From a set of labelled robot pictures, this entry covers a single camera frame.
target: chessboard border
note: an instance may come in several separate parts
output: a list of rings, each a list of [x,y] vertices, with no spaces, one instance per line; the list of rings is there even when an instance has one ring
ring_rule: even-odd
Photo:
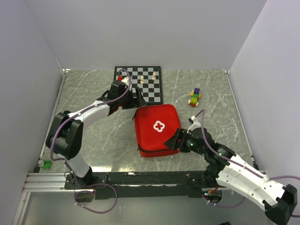
[[[161,101],[160,102],[147,102],[147,105],[163,105],[164,104],[164,96],[163,96],[163,80],[162,80],[162,72],[161,72],[161,67],[153,67],[153,66],[118,66],[114,67],[114,73],[113,73],[113,80],[116,80],[117,76],[117,68],[158,68],[159,71],[159,83],[160,85],[160,96],[161,96]]]

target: purple block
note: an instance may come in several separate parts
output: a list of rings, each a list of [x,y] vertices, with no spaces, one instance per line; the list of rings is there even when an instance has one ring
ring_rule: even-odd
[[[194,93],[199,94],[200,93],[200,88],[195,88]]]

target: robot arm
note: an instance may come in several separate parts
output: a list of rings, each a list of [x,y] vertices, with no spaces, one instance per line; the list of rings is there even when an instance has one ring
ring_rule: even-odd
[[[122,81],[115,80],[110,90],[106,91],[93,104],[73,113],[68,111],[60,112],[52,122],[46,139],[46,146],[49,148],[59,127],[63,122],[69,120],[60,130],[54,143],[53,152],[67,161],[67,165],[82,183],[90,184],[92,182],[92,169],[86,164],[79,152],[82,144],[83,130],[87,129],[95,121],[111,115],[119,107],[130,109],[146,105],[139,89],[135,89],[136,97],[133,97],[131,87],[129,87],[128,92],[124,95],[129,85],[128,77]],[[124,95],[123,97],[112,102],[112,100],[120,97],[122,94]]]
[[[179,148],[181,152],[194,151],[203,155],[209,163],[205,171],[208,184],[217,182],[220,186],[230,188],[258,205],[271,221],[286,225],[297,205],[297,189],[290,184],[285,186],[270,180],[234,151],[215,143],[195,116],[189,121],[192,123],[190,128],[178,128],[165,145],[174,150]],[[206,142],[215,152],[209,149]]]

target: white cross logo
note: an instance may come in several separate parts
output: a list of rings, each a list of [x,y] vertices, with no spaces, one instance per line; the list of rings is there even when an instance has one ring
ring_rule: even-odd
[[[165,124],[160,122],[159,120],[155,122],[155,124],[153,125],[153,128],[155,130],[157,130],[158,132],[163,132],[164,128],[165,128]]]

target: gray marble surface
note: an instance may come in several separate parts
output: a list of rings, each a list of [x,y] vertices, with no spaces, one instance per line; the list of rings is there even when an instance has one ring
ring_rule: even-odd
[[[110,88],[113,70],[74,70],[67,74],[56,113],[64,110],[78,111]],[[200,109],[206,109],[204,126],[216,142],[237,152],[251,163],[250,153],[243,133],[234,99],[223,70],[162,70],[165,104],[177,109],[181,126],[189,127],[188,118]],[[188,105],[190,93],[201,88],[198,107]],[[172,156],[143,158],[137,151],[135,109],[119,109],[113,115],[92,124],[84,133],[81,153],[94,172],[127,171],[186,171],[205,170],[204,158],[194,152]],[[49,158],[49,149],[44,159]],[[50,170],[41,172],[65,172],[64,164],[54,162]]]

